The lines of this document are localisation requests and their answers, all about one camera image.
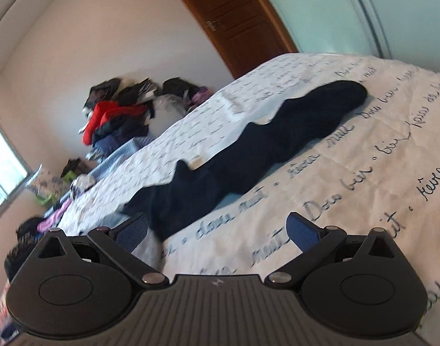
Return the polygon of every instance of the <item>pile of clothes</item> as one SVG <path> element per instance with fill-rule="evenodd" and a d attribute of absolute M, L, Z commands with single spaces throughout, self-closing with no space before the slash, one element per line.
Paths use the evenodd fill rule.
<path fill-rule="evenodd" d="M 149 78 L 137 84 L 113 78 L 92 87 L 82 110 L 88 122 L 79 130 L 83 143 L 92 146 L 87 159 L 101 163 L 130 139 L 148 136 L 146 116 L 149 113 L 150 119 L 155 118 L 153 101 L 163 95 L 170 95 L 186 115 L 212 92 L 180 78 L 166 80 L 162 88 Z"/>
<path fill-rule="evenodd" d="M 159 92 L 149 78 L 138 84 L 113 78 L 92 87 L 82 110 L 88 122 L 79 131 L 92 146 L 87 158 L 101 162 L 130 139 L 147 136 L 144 116 L 154 117 L 152 101 Z"/>
<path fill-rule="evenodd" d="M 198 87 L 183 79 L 172 78 L 164 82 L 161 94 L 172 94 L 180 98 L 186 113 L 189 113 L 207 101 L 214 93 L 207 87 Z"/>

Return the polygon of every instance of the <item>pink clothing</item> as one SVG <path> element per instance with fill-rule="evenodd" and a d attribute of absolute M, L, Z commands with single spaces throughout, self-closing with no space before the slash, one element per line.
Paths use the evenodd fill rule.
<path fill-rule="evenodd" d="M 46 219 L 45 221 L 39 223 L 39 225 L 37 225 L 37 231 L 39 233 L 46 233 L 47 230 L 49 230 L 53 225 L 56 225 L 60 222 L 61 216 L 63 216 L 63 214 L 65 213 L 65 211 L 68 209 L 68 207 L 71 205 L 72 200 L 71 199 L 67 199 L 63 205 L 61 206 L 60 209 L 57 209 L 55 212 L 53 212 L 48 219 Z"/>

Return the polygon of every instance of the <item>circular pad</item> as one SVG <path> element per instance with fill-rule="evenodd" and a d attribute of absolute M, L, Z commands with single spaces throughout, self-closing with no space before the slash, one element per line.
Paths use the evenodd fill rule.
<path fill-rule="evenodd" d="M 341 292 L 355 303 L 374 305 L 389 301 L 394 295 L 394 286 L 383 277 L 358 274 L 341 283 Z"/>
<path fill-rule="evenodd" d="M 39 295 L 55 306 L 69 306 L 87 299 L 94 290 L 93 284 L 84 277 L 73 274 L 51 277 L 39 288 Z"/>

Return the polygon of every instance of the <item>bed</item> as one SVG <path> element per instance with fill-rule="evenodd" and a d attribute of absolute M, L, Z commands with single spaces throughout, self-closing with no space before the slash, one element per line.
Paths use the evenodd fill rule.
<path fill-rule="evenodd" d="M 77 199 L 59 227 L 78 235 L 143 186 L 167 183 L 175 163 L 202 165 L 250 121 L 266 123 L 285 99 L 335 80 L 369 96 L 330 136 L 274 167 L 248 193 L 163 242 L 162 272 L 260 274 L 299 255 L 285 231 L 297 211 L 351 234 L 375 226 L 395 238 L 428 290 L 418 333 L 440 345 L 440 74 L 399 61 L 333 54 L 286 54 L 218 91 Z"/>

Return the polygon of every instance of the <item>metal screw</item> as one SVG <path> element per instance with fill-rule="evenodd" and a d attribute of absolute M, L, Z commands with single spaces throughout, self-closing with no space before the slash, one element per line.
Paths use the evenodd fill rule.
<path fill-rule="evenodd" d="M 165 276 L 159 272 L 146 273 L 141 280 L 148 285 L 157 285 L 164 282 Z"/>
<path fill-rule="evenodd" d="M 268 278 L 274 284 L 285 284 L 292 279 L 292 276 L 286 272 L 274 272 L 271 273 Z"/>

